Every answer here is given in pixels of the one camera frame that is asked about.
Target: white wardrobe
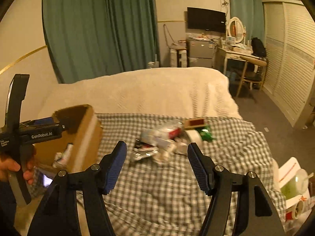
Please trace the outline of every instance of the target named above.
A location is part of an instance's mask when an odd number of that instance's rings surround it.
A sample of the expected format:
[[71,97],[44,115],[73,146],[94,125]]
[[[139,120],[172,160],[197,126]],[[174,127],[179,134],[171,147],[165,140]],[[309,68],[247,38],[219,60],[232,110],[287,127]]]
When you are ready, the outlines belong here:
[[264,11],[269,58],[264,91],[292,126],[302,127],[313,111],[315,22],[296,0],[268,0]]

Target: wall-mounted tv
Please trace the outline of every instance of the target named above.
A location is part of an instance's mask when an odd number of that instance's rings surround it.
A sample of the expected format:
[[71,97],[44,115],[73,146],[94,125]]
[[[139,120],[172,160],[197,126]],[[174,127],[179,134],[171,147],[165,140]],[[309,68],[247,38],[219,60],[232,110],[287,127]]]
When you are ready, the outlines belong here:
[[201,8],[187,8],[189,29],[202,29],[225,33],[225,13]]

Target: bed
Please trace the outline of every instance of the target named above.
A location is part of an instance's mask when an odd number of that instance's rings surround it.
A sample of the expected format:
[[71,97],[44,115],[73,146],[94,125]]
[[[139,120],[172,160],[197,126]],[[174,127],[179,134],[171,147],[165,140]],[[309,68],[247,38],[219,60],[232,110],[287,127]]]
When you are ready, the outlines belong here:
[[[187,157],[175,155],[164,166],[157,166],[151,159],[130,161],[141,130],[174,117],[207,117],[216,140],[204,142],[204,154],[234,173],[254,170],[284,219],[285,199],[274,189],[277,171],[273,169],[268,144],[252,123],[242,120],[228,92],[228,79],[219,71],[199,67],[156,68],[56,85],[38,118],[85,103],[93,106],[103,127],[99,160],[112,151],[118,140],[128,146],[116,187],[104,196],[117,235],[198,234],[210,199],[199,189]],[[77,197],[81,204],[78,212],[82,235],[89,235],[82,195],[78,193]],[[232,234],[236,201],[234,194],[226,235]],[[22,235],[26,235],[38,202],[39,199],[16,217],[15,226]]]

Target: handheld data collection device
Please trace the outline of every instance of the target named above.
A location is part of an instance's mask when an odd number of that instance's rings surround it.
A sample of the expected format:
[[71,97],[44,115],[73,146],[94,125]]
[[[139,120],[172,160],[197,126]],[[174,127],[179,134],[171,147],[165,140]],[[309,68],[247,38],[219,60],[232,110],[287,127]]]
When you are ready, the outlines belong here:
[[15,160],[21,169],[9,172],[9,183],[18,206],[31,202],[29,186],[23,178],[26,162],[33,154],[33,144],[61,138],[65,126],[52,117],[20,123],[22,101],[25,98],[29,75],[16,74],[10,84],[4,126],[0,128],[0,154]]

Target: tape roll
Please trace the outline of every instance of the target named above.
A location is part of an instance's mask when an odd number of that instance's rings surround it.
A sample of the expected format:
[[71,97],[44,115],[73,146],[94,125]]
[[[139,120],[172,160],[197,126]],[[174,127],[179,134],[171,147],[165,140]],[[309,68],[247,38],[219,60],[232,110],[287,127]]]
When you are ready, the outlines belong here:
[[196,143],[199,147],[199,149],[203,149],[203,141],[201,139],[201,136],[199,135],[198,131],[196,130],[186,130],[183,133],[184,138],[188,140],[188,144],[190,143]]

